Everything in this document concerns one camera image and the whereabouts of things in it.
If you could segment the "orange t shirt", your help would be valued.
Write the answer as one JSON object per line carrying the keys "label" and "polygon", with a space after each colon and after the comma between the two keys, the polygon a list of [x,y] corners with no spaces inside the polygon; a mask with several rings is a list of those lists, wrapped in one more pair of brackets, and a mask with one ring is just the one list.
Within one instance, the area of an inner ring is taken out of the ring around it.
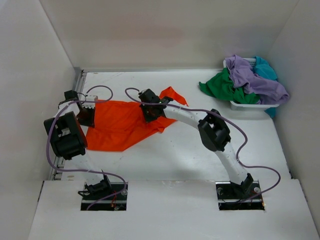
{"label": "orange t shirt", "polygon": [[146,138],[163,133],[175,123],[173,119],[159,117],[147,123],[137,102],[110,100],[98,103],[94,127],[86,133],[87,149],[101,152],[123,152]]}

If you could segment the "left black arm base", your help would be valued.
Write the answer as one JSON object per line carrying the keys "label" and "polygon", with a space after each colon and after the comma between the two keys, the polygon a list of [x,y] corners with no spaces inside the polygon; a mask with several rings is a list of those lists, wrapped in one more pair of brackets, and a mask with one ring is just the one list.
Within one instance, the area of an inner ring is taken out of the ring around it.
{"label": "left black arm base", "polygon": [[128,199],[128,184],[124,189],[123,182],[111,182],[109,185],[98,183],[84,185],[84,189],[78,191],[82,197],[81,211],[126,211]]}

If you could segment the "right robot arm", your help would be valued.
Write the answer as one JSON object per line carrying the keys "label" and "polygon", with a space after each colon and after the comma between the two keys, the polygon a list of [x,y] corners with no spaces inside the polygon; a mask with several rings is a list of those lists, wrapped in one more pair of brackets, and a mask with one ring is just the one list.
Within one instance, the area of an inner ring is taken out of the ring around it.
{"label": "right robot arm", "polygon": [[233,194],[238,198],[243,198],[250,192],[254,180],[236,160],[236,153],[231,145],[230,129],[220,118],[218,111],[213,110],[213,114],[192,111],[191,108],[178,103],[171,97],[160,98],[149,88],[139,92],[138,97],[142,102],[140,107],[147,122],[164,117],[198,130],[204,147],[214,152],[224,166]]}

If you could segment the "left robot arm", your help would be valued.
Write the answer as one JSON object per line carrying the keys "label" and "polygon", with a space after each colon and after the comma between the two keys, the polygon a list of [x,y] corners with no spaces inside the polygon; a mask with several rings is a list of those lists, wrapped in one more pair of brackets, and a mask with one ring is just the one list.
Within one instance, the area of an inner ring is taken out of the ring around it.
{"label": "left robot arm", "polygon": [[54,154],[76,166],[86,179],[84,194],[96,194],[100,199],[112,195],[109,178],[97,169],[86,153],[88,142],[82,126],[94,127],[96,95],[84,95],[80,100],[78,93],[69,90],[64,93],[65,100],[58,104],[54,117],[44,121],[49,142]]}

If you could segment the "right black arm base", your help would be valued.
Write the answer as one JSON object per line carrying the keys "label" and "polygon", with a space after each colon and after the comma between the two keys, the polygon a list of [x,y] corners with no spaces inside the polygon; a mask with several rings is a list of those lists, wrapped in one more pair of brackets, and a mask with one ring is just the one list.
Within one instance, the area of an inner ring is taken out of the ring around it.
{"label": "right black arm base", "polygon": [[215,186],[220,211],[265,210],[263,197],[261,195],[249,199],[261,192],[258,181],[253,182],[246,194],[236,192],[232,184],[228,181],[216,182]]}

